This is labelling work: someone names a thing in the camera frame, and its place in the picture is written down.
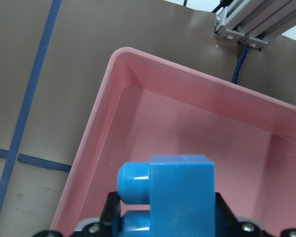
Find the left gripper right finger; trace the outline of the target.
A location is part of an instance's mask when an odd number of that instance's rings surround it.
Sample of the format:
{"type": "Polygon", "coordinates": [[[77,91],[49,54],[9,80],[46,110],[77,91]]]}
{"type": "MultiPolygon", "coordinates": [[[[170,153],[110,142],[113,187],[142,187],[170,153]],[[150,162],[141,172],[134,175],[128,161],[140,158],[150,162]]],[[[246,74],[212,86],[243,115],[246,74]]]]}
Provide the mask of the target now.
{"type": "Polygon", "coordinates": [[[216,230],[236,230],[238,220],[222,198],[221,194],[215,193],[215,228],[216,230]]]}

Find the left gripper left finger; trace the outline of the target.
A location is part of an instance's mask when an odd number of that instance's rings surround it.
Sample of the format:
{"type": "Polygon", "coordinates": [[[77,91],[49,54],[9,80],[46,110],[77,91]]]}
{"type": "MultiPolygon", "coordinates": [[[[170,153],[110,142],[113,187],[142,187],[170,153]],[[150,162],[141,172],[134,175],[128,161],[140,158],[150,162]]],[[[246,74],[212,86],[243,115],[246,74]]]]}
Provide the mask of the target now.
{"type": "Polygon", "coordinates": [[[100,222],[107,227],[111,227],[112,230],[120,229],[121,220],[121,208],[120,197],[118,192],[110,192],[107,195],[107,199],[100,217],[100,222]]]}

